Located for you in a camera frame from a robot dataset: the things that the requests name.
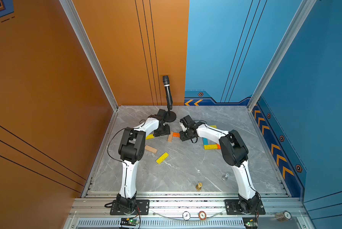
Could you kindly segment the tan block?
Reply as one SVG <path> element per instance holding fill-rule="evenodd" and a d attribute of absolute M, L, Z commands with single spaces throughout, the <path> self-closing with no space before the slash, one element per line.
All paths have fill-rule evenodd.
<path fill-rule="evenodd" d="M 167 141 L 168 141 L 168 142 L 172 142 L 172 139 L 173 139 L 173 132 L 171 131 L 170 134 L 169 134 L 169 136 L 168 136 Z"/>
<path fill-rule="evenodd" d="M 154 154 L 156 154 L 157 153 L 157 149 L 155 149 L 155 148 L 153 148 L 153 147 L 150 147 L 150 146 L 148 146 L 148 145 L 146 145 L 145 146 L 145 150 L 147 150 L 147 151 L 149 151 L 149 152 L 152 152 L 152 153 L 154 153 Z"/>

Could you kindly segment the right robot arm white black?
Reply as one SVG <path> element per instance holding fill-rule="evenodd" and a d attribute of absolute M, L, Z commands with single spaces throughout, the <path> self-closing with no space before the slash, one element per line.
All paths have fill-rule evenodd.
<path fill-rule="evenodd" d="M 248 148 L 236 130 L 225 131 L 210 127 L 203 122 L 180 122 L 181 141 L 197 137 L 206 138 L 220 145 L 224 161 L 232 166 L 239 192 L 240 211 L 244 214 L 257 213 L 261 196 L 254 188 L 248 168 Z"/>

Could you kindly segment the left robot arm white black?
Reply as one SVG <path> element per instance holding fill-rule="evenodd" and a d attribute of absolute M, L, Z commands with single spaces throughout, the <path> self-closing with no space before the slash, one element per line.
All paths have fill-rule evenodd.
<path fill-rule="evenodd" d="M 124 129 L 118 153 L 122 162 L 121 188 L 116 197 L 117 208 L 127 214 L 136 210 L 136 176 L 138 164 L 145 152 L 146 137 L 154 132 L 155 136 L 169 135 L 169 125 L 160 115 L 149 116 L 143 124 Z"/>

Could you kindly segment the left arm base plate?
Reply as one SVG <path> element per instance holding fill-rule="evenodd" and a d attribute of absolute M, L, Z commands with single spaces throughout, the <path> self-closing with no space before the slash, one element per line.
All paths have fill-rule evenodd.
<path fill-rule="evenodd" d="M 140 213 L 141 216 L 148 215 L 150 209 L 149 199 L 137 199 L 130 204 L 121 204 L 115 201 L 110 209 L 110 215 L 131 215 L 135 216 Z"/>

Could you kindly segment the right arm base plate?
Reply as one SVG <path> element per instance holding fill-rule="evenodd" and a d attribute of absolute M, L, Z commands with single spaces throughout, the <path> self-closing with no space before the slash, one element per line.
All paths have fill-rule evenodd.
<path fill-rule="evenodd" d="M 257 200 L 244 201 L 239 199 L 225 199 L 225 209 L 228 215 L 265 215 L 262 202 Z"/>

